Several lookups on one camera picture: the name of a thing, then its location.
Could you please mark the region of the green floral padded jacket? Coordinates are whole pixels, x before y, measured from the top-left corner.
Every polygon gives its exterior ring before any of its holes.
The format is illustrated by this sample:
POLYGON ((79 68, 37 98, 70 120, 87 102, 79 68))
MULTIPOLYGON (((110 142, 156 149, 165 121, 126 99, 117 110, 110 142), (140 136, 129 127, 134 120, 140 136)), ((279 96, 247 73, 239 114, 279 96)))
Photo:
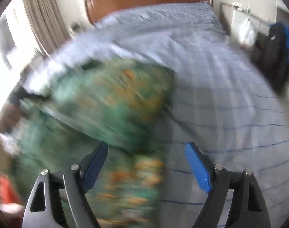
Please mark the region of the green floral padded jacket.
POLYGON ((108 156, 86 199, 102 227, 157 227, 166 151, 163 115, 175 72, 132 59, 89 60, 51 79, 25 101, 9 178, 26 201, 39 171, 64 169, 101 142, 108 156))

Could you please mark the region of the black and blue hanging clothes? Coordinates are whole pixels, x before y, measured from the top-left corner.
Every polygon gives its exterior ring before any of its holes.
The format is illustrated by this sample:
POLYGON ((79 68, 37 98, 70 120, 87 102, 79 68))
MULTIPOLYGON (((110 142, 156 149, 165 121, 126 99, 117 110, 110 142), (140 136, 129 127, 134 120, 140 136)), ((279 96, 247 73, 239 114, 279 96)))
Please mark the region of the black and blue hanging clothes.
POLYGON ((266 35, 258 33, 251 61, 274 92, 283 95, 289 84, 289 27, 277 22, 266 35))

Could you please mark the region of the white bedside cabinet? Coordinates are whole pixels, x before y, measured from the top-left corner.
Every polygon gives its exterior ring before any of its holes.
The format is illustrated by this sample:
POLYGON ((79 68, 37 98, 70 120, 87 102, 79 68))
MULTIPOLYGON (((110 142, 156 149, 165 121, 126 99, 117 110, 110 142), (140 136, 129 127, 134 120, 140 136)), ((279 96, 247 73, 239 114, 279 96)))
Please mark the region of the white bedside cabinet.
POLYGON ((269 24, 254 14, 246 13, 240 8, 235 8, 232 4, 220 3, 220 22, 223 24, 225 31, 232 38, 238 37, 238 31, 241 24, 250 19, 255 30, 263 35, 269 32, 269 24))

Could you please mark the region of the beige window curtain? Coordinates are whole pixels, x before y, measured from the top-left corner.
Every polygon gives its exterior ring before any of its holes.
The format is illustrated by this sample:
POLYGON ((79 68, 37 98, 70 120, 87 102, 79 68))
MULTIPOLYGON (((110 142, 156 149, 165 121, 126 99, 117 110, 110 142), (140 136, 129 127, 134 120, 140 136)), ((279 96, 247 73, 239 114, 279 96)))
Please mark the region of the beige window curtain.
POLYGON ((39 48, 49 56, 70 39, 56 0, 23 0, 39 48))

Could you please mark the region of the blue checked bed duvet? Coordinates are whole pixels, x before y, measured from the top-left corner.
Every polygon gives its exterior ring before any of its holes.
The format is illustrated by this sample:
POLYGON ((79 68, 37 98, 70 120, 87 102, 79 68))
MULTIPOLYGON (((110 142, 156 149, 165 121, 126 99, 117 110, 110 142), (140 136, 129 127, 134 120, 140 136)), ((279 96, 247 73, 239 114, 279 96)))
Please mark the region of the blue checked bed duvet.
POLYGON ((287 117, 249 58, 230 46, 208 3, 111 13, 54 53, 25 88, 42 94, 55 77, 90 58, 156 61, 176 73, 173 119, 155 129, 169 150, 162 227, 190 227, 206 199, 185 159, 188 141, 229 170, 253 170, 272 227, 284 224, 289 216, 287 117))

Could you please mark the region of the orange knitted garment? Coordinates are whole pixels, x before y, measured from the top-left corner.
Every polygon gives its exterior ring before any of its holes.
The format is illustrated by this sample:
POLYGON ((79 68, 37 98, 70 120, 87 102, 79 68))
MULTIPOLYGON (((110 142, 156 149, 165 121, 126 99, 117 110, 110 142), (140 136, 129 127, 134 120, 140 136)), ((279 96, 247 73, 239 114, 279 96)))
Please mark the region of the orange knitted garment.
POLYGON ((2 204, 22 204, 17 191, 4 174, 0 175, 0 199, 2 204))

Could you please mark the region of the white plastic bag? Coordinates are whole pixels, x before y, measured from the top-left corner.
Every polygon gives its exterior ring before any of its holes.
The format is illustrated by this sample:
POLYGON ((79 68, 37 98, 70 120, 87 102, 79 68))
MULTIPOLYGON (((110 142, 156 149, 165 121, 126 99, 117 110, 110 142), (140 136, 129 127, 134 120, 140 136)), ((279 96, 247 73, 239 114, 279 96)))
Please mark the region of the white plastic bag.
POLYGON ((257 31, 250 18, 245 19, 238 27, 238 43, 241 49, 251 51, 257 40, 257 31))

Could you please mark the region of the small white desk fan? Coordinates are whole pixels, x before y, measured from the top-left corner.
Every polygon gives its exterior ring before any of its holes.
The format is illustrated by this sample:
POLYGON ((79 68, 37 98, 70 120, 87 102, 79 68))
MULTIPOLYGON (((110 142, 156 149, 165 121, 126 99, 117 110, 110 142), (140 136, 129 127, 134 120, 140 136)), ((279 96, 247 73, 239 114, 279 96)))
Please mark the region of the small white desk fan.
POLYGON ((73 38, 77 34, 83 32, 83 28, 78 22, 73 22, 68 26, 69 34, 73 38))

